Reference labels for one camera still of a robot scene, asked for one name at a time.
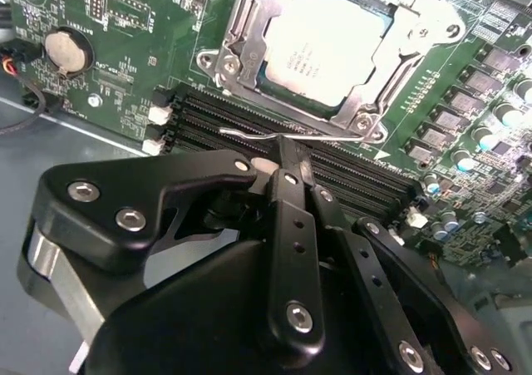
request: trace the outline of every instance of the bolt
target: bolt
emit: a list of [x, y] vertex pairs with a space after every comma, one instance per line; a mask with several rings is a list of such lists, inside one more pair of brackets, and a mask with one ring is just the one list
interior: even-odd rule
[[140, 211], [123, 209], [116, 214], [116, 223], [126, 231], [139, 232], [146, 227], [146, 218]]
[[68, 186], [67, 190], [69, 196], [78, 202], [93, 202], [100, 197], [100, 190], [88, 182], [74, 182]]
[[491, 362], [486, 355], [476, 346], [471, 348], [471, 354], [476, 363], [483, 367], [486, 371], [491, 371]]
[[89, 106], [92, 107], [100, 107], [101, 105], [103, 105], [103, 100], [98, 94], [90, 94], [87, 97], [86, 102], [89, 104]]
[[294, 177], [293, 175], [288, 174], [288, 173], [284, 175], [284, 179], [286, 181], [288, 181], [292, 185], [296, 185], [298, 183], [298, 179], [296, 177]]
[[510, 371], [512, 369], [510, 363], [508, 363], [505, 356], [500, 354], [497, 350], [491, 350], [491, 355], [503, 369], [505, 369], [506, 371]]
[[373, 223], [367, 223], [367, 224], [366, 224], [366, 227], [368, 227], [369, 230], [370, 230], [371, 232], [373, 232], [374, 234], [378, 234], [379, 232], [381, 232], [381, 231], [379, 230], [379, 227], [377, 227], [377, 226], [374, 225]]
[[292, 327], [300, 333], [309, 333], [313, 328], [313, 318], [299, 303], [292, 303], [286, 309], [286, 317]]
[[483, 211], [477, 211], [473, 214], [473, 221], [477, 224], [484, 224], [488, 220], [488, 216]]
[[399, 344], [399, 353], [401, 354], [402, 361], [404, 361], [414, 373], [423, 372], [423, 359], [408, 342], [405, 342], [404, 340], [401, 341]]
[[236, 72], [236, 67], [234, 66], [234, 63], [225, 63], [224, 65], [224, 69], [229, 73], [229, 74], [233, 74]]
[[371, 123], [368, 119], [361, 119], [357, 122], [358, 130], [367, 130], [370, 125]]
[[247, 164], [245, 164], [243, 161], [241, 160], [236, 160], [234, 162], [234, 165], [236, 166], [237, 169], [241, 170], [241, 171], [249, 171], [249, 166]]
[[331, 194], [329, 194], [326, 190], [322, 190], [320, 193], [319, 193], [322, 198], [324, 198], [327, 202], [332, 202], [333, 201], [333, 196]]

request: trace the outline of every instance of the capacitor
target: capacitor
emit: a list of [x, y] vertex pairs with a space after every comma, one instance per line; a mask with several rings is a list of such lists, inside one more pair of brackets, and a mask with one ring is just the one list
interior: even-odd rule
[[425, 183], [426, 191], [429, 194], [435, 195], [440, 192], [441, 187], [436, 174], [429, 173], [425, 175], [423, 183]]
[[471, 136], [482, 150], [492, 150], [499, 143], [499, 138], [488, 127], [473, 130]]
[[454, 211], [447, 211], [446, 213], [440, 216], [441, 223], [443, 224], [443, 229], [447, 232], [452, 232], [458, 228], [458, 219], [456, 218], [456, 213]]
[[469, 152], [465, 149], [459, 149], [451, 155], [456, 168], [460, 171], [471, 171], [476, 166], [476, 161], [473, 160]]
[[449, 234], [447, 231], [445, 231], [445, 229], [443, 228], [443, 224], [440, 222], [432, 223], [431, 231], [432, 238], [434, 238], [435, 240], [443, 240]]
[[498, 105], [493, 113], [499, 121], [507, 127], [517, 127], [523, 121], [524, 113], [519, 109], [514, 108], [509, 103]]
[[515, 94], [525, 103], [532, 103], [532, 79], [525, 78], [514, 85]]

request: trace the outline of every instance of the black metal bracket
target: black metal bracket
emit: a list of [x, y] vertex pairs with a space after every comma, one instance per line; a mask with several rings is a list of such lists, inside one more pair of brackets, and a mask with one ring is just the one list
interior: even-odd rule
[[[452, 298], [421, 256], [401, 247], [373, 219], [359, 219], [350, 229], [337, 199], [314, 183], [304, 148], [279, 138], [269, 159], [278, 164], [273, 174], [256, 171], [248, 158], [228, 150], [49, 170], [39, 183], [32, 227], [22, 253], [21, 263], [27, 264], [22, 266], [26, 270], [23, 283], [31, 280], [32, 285], [41, 285], [26, 288], [28, 293], [44, 301], [38, 291], [51, 283], [57, 295], [47, 302], [58, 311], [66, 308], [78, 328], [87, 326], [83, 334], [90, 340], [96, 333], [95, 341], [106, 340], [120, 316], [129, 318], [128, 313], [135, 312], [133, 318], [155, 321], [153, 316], [148, 319], [137, 313], [136, 308], [152, 310], [156, 302], [167, 302], [173, 290], [195, 290], [194, 285], [203, 285], [213, 274], [225, 274], [231, 254], [234, 260], [252, 260], [250, 263], [260, 257], [264, 284], [239, 296], [243, 302], [236, 304], [243, 312], [245, 302], [252, 300], [255, 303], [249, 305], [254, 311], [261, 308], [254, 318], [256, 331], [255, 326], [247, 329], [258, 339], [260, 360], [276, 363], [278, 368], [307, 368], [316, 373], [312, 368], [326, 368], [332, 358], [345, 360], [335, 363], [340, 368], [353, 365], [349, 354], [332, 353], [337, 341], [327, 336], [328, 328], [337, 329], [334, 310], [339, 310], [325, 309], [328, 302], [324, 296], [331, 296], [330, 283], [323, 286], [323, 280], [330, 279], [323, 273], [327, 262], [332, 263], [338, 282], [348, 285], [345, 293], [357, 301], [340, 311], [359, 311], [358, 317], [364, 318], [360, 323], [349, 320], [346, 332], [372, 340], [365, 348], [368, 355], [379, 357], [372, 365], [378, 373], [439, 374], [442, 369], [452, 375], [517, 373], [509, 356]], [[163, 226], [165, 210], [172, 208], [178, 208], [173, 224]], [[238, 229], [240, 237], [234, 249], [220, 255], [222, 259], [205, 259], [194, 271], [182, 277], [177, 274], [155, 292], [139, 285], [149, 255], [180, 242], [158, 245], [165, 232], [175, 239], [191, 240], [225, 228]], [[224, 271], [217, 273], [222, 267], [215, 270], [213, 263], [219, 263], [216, 265]], [[236, 267], [241, 276], [254, 279], [246, 273], [249, 265]], [[28, 277], [28, 268], [37, 274]], [[58, 278], [60, 274], [76, 282], [65, 283]], [[95, 280], [105, 286], [104, 294]], [[87, 307], [98, 308], [88, 312], [95, 318], [93, 323], [84, 322], [87, 316], [82, 304], [71, 303], [76, 288], [83, 290]], [[232, 294], [240, 290], [227, 288]], [[120, 297], [106, 298], [113, 296], [113, 289], [121, 289]], [[230, 311], [218, 311], [228, 316], [228, 326], [237, 319], [229, 320]], [[412, 311], [424, 328], [414, 320]], [[216, 332], [224, 333], [219, 324], [216, 327]], [[337, 330], [332, 334], [337, 337]], [[169, 345], [175, 343], [168, 336], [157, 338]], [[229, 339], [244, 343], [237, 342], [234, 335]], [[244, 339], [247, 351], [249, 340]], [[200, 345], [205, 343], [211, 343], [210, 339]], [[256, 368], [264, 366], [260, 360], [254, 361]]]

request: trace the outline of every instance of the mounting hole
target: mounting hole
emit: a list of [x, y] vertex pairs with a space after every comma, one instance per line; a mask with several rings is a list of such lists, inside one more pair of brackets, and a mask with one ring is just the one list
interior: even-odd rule
[[372, 277], [372, 282], [378, 288], [380, 288], [382, 286], [381, 280], [379, 278], [377, 278], [377, 277]]
[[293, 249], [294, 249], [296, 252], [300, 253], [300, 254], [303, 254], [303, 253], [305, 253], [305, 251], [306, 251], [306, 249], [303, 247], [303, 245], [300, 244], [299, 242], [295, 242], [295, 243], [293, 244]]
[[520, 57], [527, 57], [530, 54], [530, 49], [532, 49], [530, 46], [524, 45], [519, 49], [519, 51], [517, 51], [517, 54]]
[[451, 24], [446, 29], [446, 32], [447, 32], [447, 37], [455, 38], [456, 36], [458, 36], [458, 34], [460, 34], [460, 26], [458, 26], [457, 24]]
[[199, 62], [205, 69], [208, 69], [213, 65], [213, 59], [209, 55], [202, 55], [199, 57]]

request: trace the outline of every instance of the screw hole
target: screw hole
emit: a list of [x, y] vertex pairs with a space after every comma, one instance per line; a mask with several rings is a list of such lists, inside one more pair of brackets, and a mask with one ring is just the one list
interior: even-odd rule
[[299, 242], [296, 242], [295, 244], [293, 244], [293, 249], [300, 254], [303, 254], [306, 251], [303, 245], [300, 244]]
[[455, 38], [458, 34], [460, 34], [460, 26], [457, 24], [451, 24], [446, 31], [449, 38]]
[[372, 282], [378, 288], [380, 288], [382, 286], [381, 280], [379, 278], [377, 278], [377, 277], [372, 277]]
[[520, 57], [526, 57], [530, 53], [530, 47], [528, 45], [525, 45], [524, 47], [521, 47], [521, 49], [519, 49], [518, 53]]

